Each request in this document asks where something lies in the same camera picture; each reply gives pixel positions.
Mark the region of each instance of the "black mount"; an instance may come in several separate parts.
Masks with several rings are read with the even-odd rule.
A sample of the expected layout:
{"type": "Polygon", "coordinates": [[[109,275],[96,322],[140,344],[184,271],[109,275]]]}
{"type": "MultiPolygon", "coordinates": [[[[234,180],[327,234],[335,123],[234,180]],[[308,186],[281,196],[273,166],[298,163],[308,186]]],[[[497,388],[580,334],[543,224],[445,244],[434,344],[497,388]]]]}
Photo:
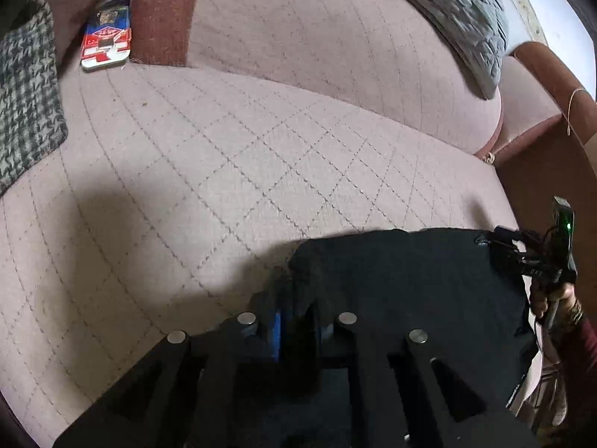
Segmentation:
{"type": "Polygon", "coordinates": [[[212,332],[172,332],[55,448],[538,447],[423,330],[385,335],[317,302],[295,317],[288,288],[212,332]]]}

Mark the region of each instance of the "human hand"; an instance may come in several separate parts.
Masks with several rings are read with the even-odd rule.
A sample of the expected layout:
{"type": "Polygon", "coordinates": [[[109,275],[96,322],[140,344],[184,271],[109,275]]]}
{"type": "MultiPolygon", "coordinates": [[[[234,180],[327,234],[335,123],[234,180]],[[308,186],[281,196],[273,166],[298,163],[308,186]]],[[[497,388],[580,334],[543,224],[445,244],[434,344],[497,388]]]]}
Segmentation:
{"type": "Polygon", "coordinates": [[[539,289],[539,286],[533,280],[531,283],[531,297],[529,302],[531,304],[531,311],[539,319],[541,319],[545,312],[547,312],[547,300],[550,302],[559,300],[556,317],[566,317],[576,302],[574,285],[571,283],[563,283],[559,289],[546,295],[545,292],[539,289]]]}

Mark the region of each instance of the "white wall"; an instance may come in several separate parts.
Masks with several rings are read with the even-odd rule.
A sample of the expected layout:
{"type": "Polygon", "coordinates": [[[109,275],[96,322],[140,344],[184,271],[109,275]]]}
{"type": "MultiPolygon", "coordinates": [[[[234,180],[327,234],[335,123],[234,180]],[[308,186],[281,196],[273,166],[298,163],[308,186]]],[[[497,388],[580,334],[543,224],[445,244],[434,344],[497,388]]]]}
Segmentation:
{"type": "Polygon", "coordinates": [[[529,0],[547,44],[595,99],[595,48],[566,0],[529,0]]]}

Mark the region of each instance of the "blue component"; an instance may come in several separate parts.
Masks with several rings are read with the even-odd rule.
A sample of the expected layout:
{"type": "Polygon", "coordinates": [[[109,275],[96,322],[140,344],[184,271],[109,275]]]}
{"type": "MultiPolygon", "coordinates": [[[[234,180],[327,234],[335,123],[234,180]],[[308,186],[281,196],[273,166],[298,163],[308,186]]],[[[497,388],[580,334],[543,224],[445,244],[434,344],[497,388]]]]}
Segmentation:
{"type": "Polygon", "coordinates": [[[280,341],[282,336],[282,314],[276,311],[274,327],[272,328],[272,356],[276,362],[280,358],[280,341]]]}

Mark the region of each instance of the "couch armrest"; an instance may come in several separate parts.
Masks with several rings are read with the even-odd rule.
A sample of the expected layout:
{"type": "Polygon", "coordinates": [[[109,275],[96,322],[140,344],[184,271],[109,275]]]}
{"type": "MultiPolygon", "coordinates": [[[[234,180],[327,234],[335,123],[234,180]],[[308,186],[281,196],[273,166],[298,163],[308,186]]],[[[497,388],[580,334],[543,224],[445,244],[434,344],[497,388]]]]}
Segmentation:
{"type": "Polygon", "coordinates": [[[583,145],[597,133],[597,104],[566,65],[538,42],[525,42],[513,53],[554,99],[583,145]]]}
{"type": "Polygon", "coordinates": [[[553,225],[551,198],[559,195],[570,202],[576,213],[578,295],[597,324],[597,104],[543,44],[524,43],[513,55],[541,83],[563,117],[521,153],[497,165],[497,174],[521,228],[547,230],[553,225]],[[573,133],[568,133],[568,124],[573,133]]]}
{"type": "Polygon", "coordinates": [[[541,83],[515,57],[501,66],[503,126],[491,152],[499,167],[524,150],[562,119],[562,113],[541,83]]]}

